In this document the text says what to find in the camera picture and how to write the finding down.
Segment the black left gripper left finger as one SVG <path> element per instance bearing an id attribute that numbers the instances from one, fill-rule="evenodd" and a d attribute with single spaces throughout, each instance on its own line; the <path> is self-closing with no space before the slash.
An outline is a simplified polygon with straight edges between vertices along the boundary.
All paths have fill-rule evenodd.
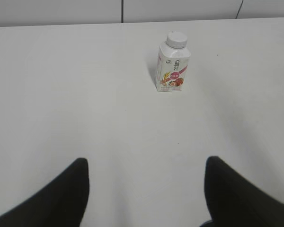
<path id="1" fill-rule="evenodd" d="M 48 185 L 0 216 L 0 227 L 78 227 L 89 199 L 89 164 L 77 158 Z"/>

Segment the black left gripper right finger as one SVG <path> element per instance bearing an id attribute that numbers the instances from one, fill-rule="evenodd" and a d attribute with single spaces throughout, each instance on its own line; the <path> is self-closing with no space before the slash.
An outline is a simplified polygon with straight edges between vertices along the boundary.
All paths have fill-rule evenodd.
<path id="1" fill-rule="evenodd" d="M 284 204 L 261 191 L 218 156 L 205 165 L 206 227 L 284 227 Z"/>

